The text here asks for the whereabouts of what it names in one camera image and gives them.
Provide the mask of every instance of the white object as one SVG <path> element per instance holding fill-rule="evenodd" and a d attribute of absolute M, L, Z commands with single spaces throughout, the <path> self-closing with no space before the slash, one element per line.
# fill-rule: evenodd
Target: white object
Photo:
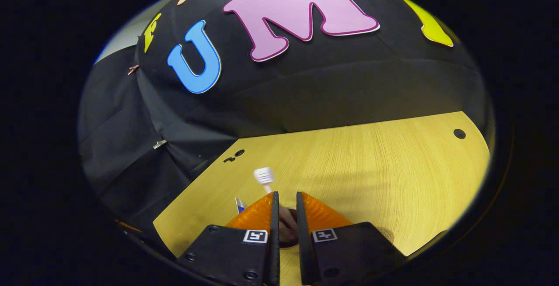
<path fill-rule="evenodd" d="M 267 193 L 272 192 L 272 188 L 268 184 L 274 182 L 274 175 L 272 174 L 272 169 L 270 167 L 264 167 L 254 170 L 254 178 L 259 184 L 264 186 Z"/>

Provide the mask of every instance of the white brush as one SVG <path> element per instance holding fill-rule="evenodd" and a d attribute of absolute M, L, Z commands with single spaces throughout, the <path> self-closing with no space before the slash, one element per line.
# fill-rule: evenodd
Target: white brush
<path fill-rule="evenodd" d="M 272 169 L 270 167 L 264 167 L 254 170 L 254 178 L 256 178 L 256 181 L 259 184 L 264 186 L 264 190 L 266 190 L 266 193 L 272 192 L 272 188 L 269 185 L 276 179 L 274 178 Z M 281 205 L 279 207 L 280 216 L 285 221 L 287 221 L 292 230 L 296 230 L 297 223 L 295 222 L 295 219 L 293 218 L 289 210 Z"/>

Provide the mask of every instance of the small blue and white object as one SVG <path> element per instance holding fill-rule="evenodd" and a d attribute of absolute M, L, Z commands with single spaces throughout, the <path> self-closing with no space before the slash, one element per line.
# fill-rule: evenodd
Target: small blue and white object
<path fill-rule="evenodd" d="M 244 204 L 244 202 L 241 201 L 241 200 L 238 199 L 238 198 L 235 198 L 235 202 L 236 202 L 236 204 L 237 204 L 237 210 L 239 211 L 239 214 L 240 214 L 240 213 L 243 212 L 244 209 L 246 208 L 246 204 Z"/>

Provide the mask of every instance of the metal clip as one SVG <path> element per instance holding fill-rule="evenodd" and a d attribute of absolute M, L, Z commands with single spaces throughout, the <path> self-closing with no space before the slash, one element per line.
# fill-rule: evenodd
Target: metal clip
<path fill-rule="evenodd" d="M 140 67 L 140 65 L 135 65 L 134 67 L 130 67 L 128 69 L 130 69 L 130 71 L 128 71 L 128 75 L 131 75 L 132 73 L 134 73 L 134 71 L 136 71 L 136 69 L 138 69 Z"/>
<path fill-rule="evenodd" d="M 167 140 L 157 141 L 157 142 L 155 143 L 155 145 L 153 145 L 153 149 L 156 149 L 156 148 L 160 147 L 161 145 L 163 145 L 163 144 L 165 144 L 165 143 L 167 143 Z"/>

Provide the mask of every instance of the screw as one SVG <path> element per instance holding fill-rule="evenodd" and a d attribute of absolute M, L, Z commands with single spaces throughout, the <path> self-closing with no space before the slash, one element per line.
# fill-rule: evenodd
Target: screw
<path fill-rule="evenodd" d="M 245 278 L 246 279 L 255 279 L 258 277 L 258 274 L 256 274 L 255 272 L 246 272 L 245 273 Z"/>

